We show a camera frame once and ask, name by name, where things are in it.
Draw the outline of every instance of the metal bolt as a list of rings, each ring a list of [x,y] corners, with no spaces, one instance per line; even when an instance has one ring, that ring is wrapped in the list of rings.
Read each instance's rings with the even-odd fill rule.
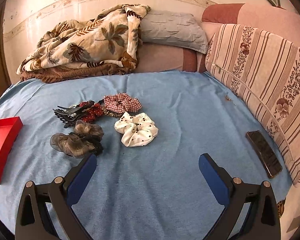
[[[31,187],[33,185],[33,182],[32,181],[28,181],[27,183],[26,183],[26,187]]]
[[[238,178],[238,177],[235,177],[235,178],[233,178],[233,182],[235,184],[240,184],[242,182],[242,180],[240,178]]]
[[[265,185],[266,187],[270,187],[270,186],[271,186],[271,184],[270,184],[269,181],[264,181],[264,182],[263,182],[263,185]]]
[[[63,180],[62,177],[56,177],[56,178],[54,179],[54,182],[58,184],[58,183],[61,183],[62,180]]]

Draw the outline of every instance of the smartphone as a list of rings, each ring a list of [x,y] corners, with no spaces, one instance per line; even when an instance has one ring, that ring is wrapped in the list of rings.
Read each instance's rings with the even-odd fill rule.
[[[260,131],[247,132],[248,140],[256,151],[270,179],[282,171],[282,166]]]

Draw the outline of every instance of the blue bed sheet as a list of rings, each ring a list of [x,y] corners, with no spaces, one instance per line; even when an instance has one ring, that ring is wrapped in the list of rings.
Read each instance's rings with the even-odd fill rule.
[[[24,124],[0,185],[0,219],[12,232],[24,184],[49,183],[80,161],[50,147],[54,133],[72,131],[63,128],[52,108],[99,101],[118,92],[137,97],[140,112],[154,120],[159,133],[144,147],[125,147],[122,135],[114,130],[116,119],[98,120],[105,133],[104,151],[82,198],[73,206],[94,239],[202,239],[223,209],[200,173],[202,153],[209,153],[244,182],[267,180],[245,138],[247,131],[260,130],[274,149],[283,170],[270,181],[277,201],[287,195],[292,180],[274,142],[244,102],[208,74],[136,73],[55,84],[31,79],[12,86],[0,98],[0,118],[20,116]],[[226,95],[233,101],[227,101]],[[53,212],[51,216],[60,237],[66,239]]]

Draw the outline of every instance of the red plaid scrunchie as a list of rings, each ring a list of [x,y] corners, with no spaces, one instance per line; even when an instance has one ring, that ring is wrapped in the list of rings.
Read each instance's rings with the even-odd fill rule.
[[[107,110],[115,113],[137,112],[141,104],[137,98],[131,98],[127,93],[104,96],[104,103]]]

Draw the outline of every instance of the red box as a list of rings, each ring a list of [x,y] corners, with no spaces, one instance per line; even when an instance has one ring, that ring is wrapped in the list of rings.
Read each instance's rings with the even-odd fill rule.
[[[8,154],[22,126],[18,116],[0,119],[0,182]]]

